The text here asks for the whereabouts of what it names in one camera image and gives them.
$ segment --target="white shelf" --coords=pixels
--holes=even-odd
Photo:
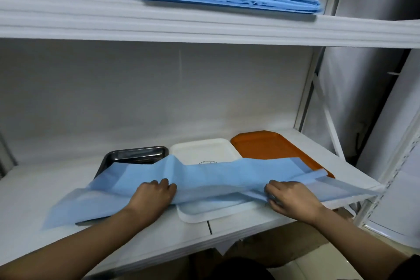
[[[420,21],[139,0],[0,0],[0,37],[420,49]]]

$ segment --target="right hand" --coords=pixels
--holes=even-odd
[[[315,224],[326,207],[300,182],[277,182],[271,180],[265,192],[274,196],[281,204],[270,199],[271,208],[284,216],[307,224]]]
[[[153,224],[169,206],[176,194],[176,184],[169,185],[166,178],[142,183],[124,208],[138,217],[141,228]]]

